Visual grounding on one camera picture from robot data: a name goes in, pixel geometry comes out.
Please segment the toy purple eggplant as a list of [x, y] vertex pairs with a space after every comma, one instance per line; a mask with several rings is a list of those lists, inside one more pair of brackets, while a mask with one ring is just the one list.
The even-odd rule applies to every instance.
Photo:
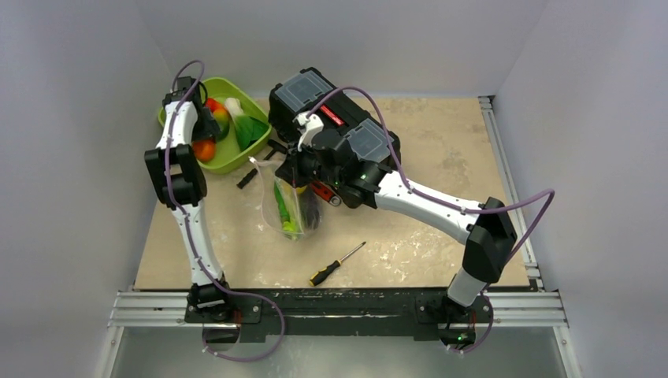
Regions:
[[302, 224], [307, 231], [315, 230], [321, 223], [321, 205], [319, 197], [311, 190], [304, 191], [300, 196]]

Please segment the clear zip top bag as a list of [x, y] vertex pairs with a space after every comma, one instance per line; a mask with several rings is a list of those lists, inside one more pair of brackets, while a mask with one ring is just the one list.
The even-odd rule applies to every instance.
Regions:
[[[276, 232], [279, 232], [283, 237], [281, 232], [281, 222], [278, 207], [273, 193], [274, 183], [278, 183], [279, 188], [281, 189], [286, 207], [290, 213], [296, 213], [300, 209], [300, 196], [297, 195], [297, 187], [293, 187], [290, 180], [284, 180], [279, 177], [282, 173], [281, 169], [284, 167], [285, 160], [258, 160], [254, 157], [250, 159], [250, 162], [254, 165], [258, 171], [258, 178], [262, 184], [262, 202], [261, 202], [261, 214], [262, 219], [265, 222], [266, 226], [273, 229]], [[312, 231], [307, 231], [303, 226], [306, 237], [312, 235], [317, 229]]]

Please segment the toy green bean pod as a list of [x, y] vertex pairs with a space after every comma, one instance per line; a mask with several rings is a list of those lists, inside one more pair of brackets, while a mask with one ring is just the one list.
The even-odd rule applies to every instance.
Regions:
[[291, 216], [290, 216], [290, 213], [288, 211], [288, 208], [286, 207], [286, 203], [284, 201], [284, 197], [282, 195], [282, 192], [281, 192], [281, 189], [279, 188], [278, 183], [274, 183], [273, 193], [274, 193], [274, 198], [276, 200], [276, 204], [277, 204], [277, 207], [278, 207], [281, 224], [290, 223], [291, 222]]

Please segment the toy green onion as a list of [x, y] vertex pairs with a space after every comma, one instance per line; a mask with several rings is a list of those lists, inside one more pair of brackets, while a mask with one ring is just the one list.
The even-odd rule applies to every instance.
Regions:
[[281, 232], [290, 240], [299, 240], [306, 237], [302, 226], [302, 211], [290, 213], [287, 210], [280, 210]]

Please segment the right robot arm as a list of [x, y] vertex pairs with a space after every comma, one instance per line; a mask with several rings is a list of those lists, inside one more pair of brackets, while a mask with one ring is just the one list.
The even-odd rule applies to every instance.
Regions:
[[333, 129], [299, 127], [279, 172], [289, 183], [322, 182], [350, 209], [366, 206], [399, 213], [462, 244], [461, 268], [442, 300], [444, 314], [454, 321], [470, 314], [480, 292], [499, 281], [518, 239], [497, 198], [470, 201], [403, 181], [397, 169], [358, 157], [348, 139]]

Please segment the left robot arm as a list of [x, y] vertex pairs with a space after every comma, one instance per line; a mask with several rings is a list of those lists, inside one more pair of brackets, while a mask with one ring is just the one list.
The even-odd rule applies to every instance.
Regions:
[[191, 76], [176, 78], [162, 105], [161, 137], [144, 153], [144, 162], [158, 200], [174, 216], [187, 251], [191, 274], [187, 314], [224, 322], [234, 314], [235, 301], [213, 252], [204, 207], [206, 179], [191, 145], [195, 129], [209, 130], [213, 116], [202, 103], [199, 80]]

